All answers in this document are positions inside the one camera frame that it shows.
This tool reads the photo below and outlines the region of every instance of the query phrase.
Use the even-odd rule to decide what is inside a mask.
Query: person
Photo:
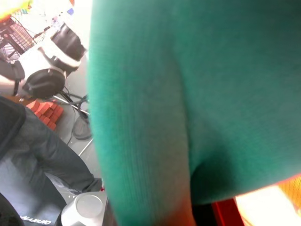
[[[0,193],[25,226],[55,224],[66,202],[53,183],[75,195],[102,187],[101,179],[94,178],[81,158],[30,109],[4,97],[0,178]]]
[[[192,206],[301,173],[300,8],[93,2],[91,126],[120,225],[192,226]]]

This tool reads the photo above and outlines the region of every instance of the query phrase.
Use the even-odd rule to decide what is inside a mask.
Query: teal sweater
[[[301,172],[300,0],[96,0],[91,31],[119,225],[190,226],[191,204]]]

